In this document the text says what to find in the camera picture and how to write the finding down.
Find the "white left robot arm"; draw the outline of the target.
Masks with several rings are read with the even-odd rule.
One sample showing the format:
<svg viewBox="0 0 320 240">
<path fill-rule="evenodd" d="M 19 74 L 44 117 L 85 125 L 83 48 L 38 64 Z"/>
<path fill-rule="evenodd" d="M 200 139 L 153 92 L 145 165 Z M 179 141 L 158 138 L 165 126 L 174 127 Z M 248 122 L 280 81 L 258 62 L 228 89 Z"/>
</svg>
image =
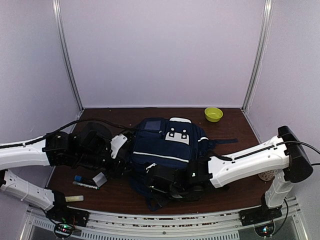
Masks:
<svg viewBox="0 0 320 240">
<path fill-rule="evenodd" d="M 119 175 L 125 165 L 118 153 L 129 138 L 113 136 L 104 125 L 89 122 L 78 133 L 57 131 L 30 141 L 14 142 L 0 147 L 0 190 L 45 211 L 52 211 L 61 222 L 72 218 L 65 195 L 34 185 L 11 169 L 27 166 L 82 167 Z"/>
</svg>

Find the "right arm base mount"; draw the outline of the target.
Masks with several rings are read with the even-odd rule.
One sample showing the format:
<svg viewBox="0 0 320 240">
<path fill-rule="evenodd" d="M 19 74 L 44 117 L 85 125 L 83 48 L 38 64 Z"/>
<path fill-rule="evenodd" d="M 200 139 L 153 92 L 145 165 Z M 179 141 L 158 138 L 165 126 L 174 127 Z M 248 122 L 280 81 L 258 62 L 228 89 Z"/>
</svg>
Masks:
<svg viewBox="0 0 320 240">
<path fill-rule="evenodd" d="M 239 218 L 242 226 L 255 225 L 266 221 L 271 221 L 282 216 L 282 205 L 278 207 L 267 206 L 266 196 L 261 196 L 261 206 L 241 210 Z"/>
</svg>

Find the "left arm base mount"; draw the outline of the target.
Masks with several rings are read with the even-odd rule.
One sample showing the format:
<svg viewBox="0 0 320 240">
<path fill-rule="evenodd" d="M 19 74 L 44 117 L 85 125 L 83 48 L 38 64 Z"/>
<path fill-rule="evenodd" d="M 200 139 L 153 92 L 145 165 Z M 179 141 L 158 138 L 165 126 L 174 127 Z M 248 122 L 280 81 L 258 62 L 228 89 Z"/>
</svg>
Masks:
<svg viewBox="0 0 320 240">
<path fill-rule="evenodd" d="M 86 210 L 79 210 L 68 207 L 65 195 L 62 192 L 52 190 L 53 207 L 45 211 L 45 216 L 52 221 L 62 222 L 72 226 L 86 227 L 90 213 Z"/>
</svg>

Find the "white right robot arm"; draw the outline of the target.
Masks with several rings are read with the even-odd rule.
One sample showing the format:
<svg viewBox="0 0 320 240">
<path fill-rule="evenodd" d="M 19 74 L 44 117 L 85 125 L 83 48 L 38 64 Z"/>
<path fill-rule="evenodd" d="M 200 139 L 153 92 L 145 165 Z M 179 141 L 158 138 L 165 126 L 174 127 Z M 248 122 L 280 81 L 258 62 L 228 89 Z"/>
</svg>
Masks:
<svg viewBox="0 0 320 240">
<path fill-rule="evenodd" d="M 276 170 L 275 180 L 265 193 L 265 203 L 256 210 L 259 220 L 268 220 L 283 204 L 293 184 L 311 176 L 314 169 L 300 142 L 286 125 L 270 140 L 229 155 L 212 155 L 193 160 L 178 169 L 156 164 L 146 168 L 146 186 L 155 194 L 170 199 L 198 199 L 203 186 L 214 188 L 253 175 Z"/>
</svg>

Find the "white power adapter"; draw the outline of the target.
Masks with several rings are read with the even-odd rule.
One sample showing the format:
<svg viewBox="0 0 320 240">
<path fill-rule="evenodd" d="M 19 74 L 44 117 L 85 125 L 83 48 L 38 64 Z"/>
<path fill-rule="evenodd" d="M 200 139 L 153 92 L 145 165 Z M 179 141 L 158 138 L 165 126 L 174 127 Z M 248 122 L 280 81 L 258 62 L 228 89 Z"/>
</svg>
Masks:
<svg viewBox="0 0 320 240">
<path fill-rule="evenodd" d="M 95 177 L 92 178 L 92 180 L 98 188 L 100 188 L 107 182 L 107 178 L 103 172 L 98 173 Z"/>
</svg>

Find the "navy blue student backpack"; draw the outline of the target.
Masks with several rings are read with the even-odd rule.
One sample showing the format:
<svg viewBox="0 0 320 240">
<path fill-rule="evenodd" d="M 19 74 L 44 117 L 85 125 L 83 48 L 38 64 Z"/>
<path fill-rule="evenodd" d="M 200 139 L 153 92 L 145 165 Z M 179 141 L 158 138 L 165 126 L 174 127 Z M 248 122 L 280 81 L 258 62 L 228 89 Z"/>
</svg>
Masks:
<svg viewBox="0 0 320 240">
<path fill-rule="evenodd" d="M 130 147 L 130 186 L 145 198 L 150 211 L 157 211 L 171 201 L 193 202 L 195 199 L 161 200 L 146 186 L 146 169 L 152 164 L 184 169 L 188 163 L 208 157 L 216 145 L 236 143 L 236 138 L 209 139 L 205 131 L 187 118 L 145 118 L 137 126 Z"/>
</svg>

